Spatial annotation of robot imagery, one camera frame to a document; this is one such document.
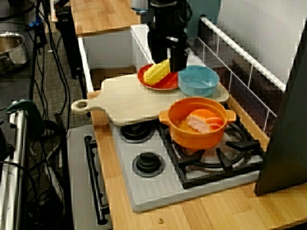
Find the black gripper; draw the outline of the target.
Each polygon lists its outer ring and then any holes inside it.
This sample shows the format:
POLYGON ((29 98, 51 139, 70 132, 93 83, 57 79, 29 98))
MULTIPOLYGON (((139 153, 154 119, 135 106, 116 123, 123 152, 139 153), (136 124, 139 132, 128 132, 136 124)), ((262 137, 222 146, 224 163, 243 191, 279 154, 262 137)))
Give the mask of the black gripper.
POLYGON ((171 48, 170 71, 175 73, 185 69, 189 54, 187 25, 148 22, 147 26, 149 28, 147 34, 148 46, 152 50, 153 62, 158 64, 168 59, 167 48, 171 48))

